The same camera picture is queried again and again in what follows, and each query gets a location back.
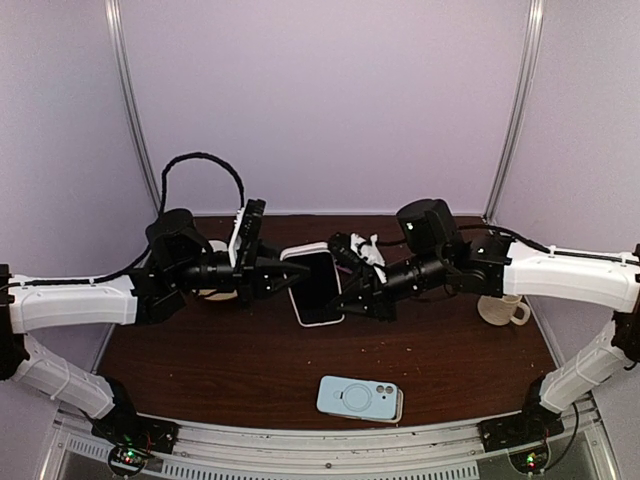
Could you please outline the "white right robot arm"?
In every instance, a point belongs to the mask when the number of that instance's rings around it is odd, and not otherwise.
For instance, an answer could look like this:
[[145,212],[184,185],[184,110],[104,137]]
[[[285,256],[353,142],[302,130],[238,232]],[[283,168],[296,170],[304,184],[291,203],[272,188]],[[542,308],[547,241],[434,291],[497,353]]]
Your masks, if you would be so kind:
[[612,311],[600,334],[563,366],[533,382],[512,430],[535,440],[579,397],[639,362],[639,253],[559,249],[504,227],[478,224],[463,237],[442,199],[422,199],[396,214],[410,257],[384,265],[374,239],[334,234],[328,242],[351,279],[330,308],[393,321],[398,302],[438,287],[502,299],[507,295],[564,299]]

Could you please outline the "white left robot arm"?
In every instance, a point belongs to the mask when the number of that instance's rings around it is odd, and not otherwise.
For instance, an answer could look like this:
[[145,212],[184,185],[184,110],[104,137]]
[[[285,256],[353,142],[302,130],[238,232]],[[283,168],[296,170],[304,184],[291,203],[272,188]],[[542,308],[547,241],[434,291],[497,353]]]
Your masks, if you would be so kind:
[[105,277],[34,279],[1,267],[1,377],[24,382],[76,406],[123,444],[144,424],[126,389],[57,356],[30,332],[49,327],[155,325],[179,312],[189,294],[236,293],[240,302],[269,298],[305,279],[308,268],[282,261],[259,237],[264,202],[250,201],[235,220],[231,244],[216,251],[192,213],[170,210],[146,229],[148,250],[133,266]]

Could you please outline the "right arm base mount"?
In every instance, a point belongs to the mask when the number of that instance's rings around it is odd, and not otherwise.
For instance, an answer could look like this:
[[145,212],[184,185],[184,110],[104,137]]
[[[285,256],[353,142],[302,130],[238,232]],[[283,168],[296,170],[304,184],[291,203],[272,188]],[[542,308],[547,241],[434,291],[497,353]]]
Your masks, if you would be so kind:
[[559,413],[533,406],[515,414],[483,420],[478,430],[486,453],[505,450],[518,473],[533,476],[551,466],[549,440],[564,432],[564,424]]

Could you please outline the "light blue phone case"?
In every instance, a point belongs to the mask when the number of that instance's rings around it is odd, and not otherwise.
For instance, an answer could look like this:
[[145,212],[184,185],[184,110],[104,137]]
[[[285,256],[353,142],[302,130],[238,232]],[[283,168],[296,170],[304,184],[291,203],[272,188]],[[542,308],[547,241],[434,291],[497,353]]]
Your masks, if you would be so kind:
[[324,414],[380,423],[401,419],[404,393],[394,383],[325,375],[319,382],[316,409]]

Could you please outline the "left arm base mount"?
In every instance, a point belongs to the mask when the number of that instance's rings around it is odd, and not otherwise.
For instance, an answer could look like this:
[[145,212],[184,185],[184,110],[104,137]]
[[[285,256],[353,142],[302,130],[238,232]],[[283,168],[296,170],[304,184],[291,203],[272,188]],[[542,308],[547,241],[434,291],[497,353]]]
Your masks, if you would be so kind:
[[116,477],[123,479],[140,474],[157,454],[171,454],[179,432],[175,422],[138,414],[109,414],[102,419],[88,414],[85,417],[91,424],[91,434],[112,445],[107,466]]

